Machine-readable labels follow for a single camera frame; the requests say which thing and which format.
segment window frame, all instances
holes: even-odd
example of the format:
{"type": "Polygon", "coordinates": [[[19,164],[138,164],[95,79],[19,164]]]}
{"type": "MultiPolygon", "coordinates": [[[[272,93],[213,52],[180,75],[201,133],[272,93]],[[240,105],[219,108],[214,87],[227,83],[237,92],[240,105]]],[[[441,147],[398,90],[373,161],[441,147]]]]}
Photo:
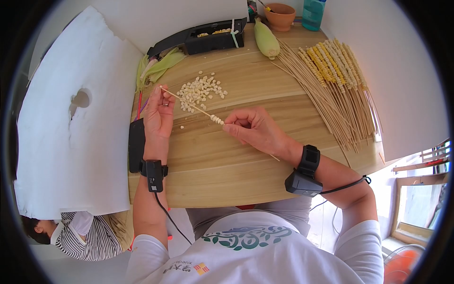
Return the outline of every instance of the window frame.
{"type": "Polygon", "coordinates": [[[448,182],[447,174],[448,173],[440,173],[396,178],[396,197],[393,222],[391,225],[391,237],[396,238],[406,244],[419,244],[424,247],[427,245],[427,242],[430,239],[433,230],[398,221],[402,186],[445,184],[448,182]]]}

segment wristband device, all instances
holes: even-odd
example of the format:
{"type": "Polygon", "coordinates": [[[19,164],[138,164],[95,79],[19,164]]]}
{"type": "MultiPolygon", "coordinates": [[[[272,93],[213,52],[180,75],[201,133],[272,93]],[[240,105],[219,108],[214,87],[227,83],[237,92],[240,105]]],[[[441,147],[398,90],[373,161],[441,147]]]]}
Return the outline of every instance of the wristband device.
{"type": "Polygon", "coordinates": [[[297,169],[285,180],[285,189],[290,193],[314,197],[323,190],[323,185],[314,179],[315,170],[320,162],[317,147],[306,145],[297,169]]]}
{"type": "Polygon", "coordinates": [[[161,160],[142,160],[140,174],[147,178],[149,192],[163,191],[163,178],[167,176],[168,167],[161,165],[161,160]]]}

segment terracotta bowl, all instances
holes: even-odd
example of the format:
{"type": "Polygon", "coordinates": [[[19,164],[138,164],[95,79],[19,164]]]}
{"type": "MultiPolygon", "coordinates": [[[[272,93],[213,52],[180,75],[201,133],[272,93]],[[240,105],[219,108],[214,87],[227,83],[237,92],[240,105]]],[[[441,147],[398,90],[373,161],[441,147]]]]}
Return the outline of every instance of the terracotta bowl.
{"type": "Polygon", "coordinates": [[[290,26],[295,19],[296,11],[289,5],[280,3],[267,4],[274,13],[267,11],[265,7],[265,16],[270,22],[271,28],[275,31],[289,31],[290,26]]]}

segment green leaf print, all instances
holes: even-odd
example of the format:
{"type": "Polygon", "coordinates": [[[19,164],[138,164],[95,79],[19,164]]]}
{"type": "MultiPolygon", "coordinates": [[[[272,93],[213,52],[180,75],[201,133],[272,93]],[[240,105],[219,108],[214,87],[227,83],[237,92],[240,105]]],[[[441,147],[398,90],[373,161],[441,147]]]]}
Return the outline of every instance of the green leaf print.
{"type": "Polygon", "coordinates": [[[239,251],[279,243],[282,241],[282,237],[289,236],[292,232],[287,227],[243,227],[208,233],[202,238],[206,242],[210,243],[212,241],[213,244],[221,244],[226,248],[239,251]]]}

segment water bottle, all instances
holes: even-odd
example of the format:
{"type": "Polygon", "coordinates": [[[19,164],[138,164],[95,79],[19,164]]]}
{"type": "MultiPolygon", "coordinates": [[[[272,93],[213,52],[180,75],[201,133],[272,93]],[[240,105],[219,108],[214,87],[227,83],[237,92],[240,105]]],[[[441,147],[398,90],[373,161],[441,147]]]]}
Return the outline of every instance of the water bottle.
{"type": "Polygon", "coordinates": [[[304,0],[301,24],[308,30],[320,29],[326,0],[304,0]]]}

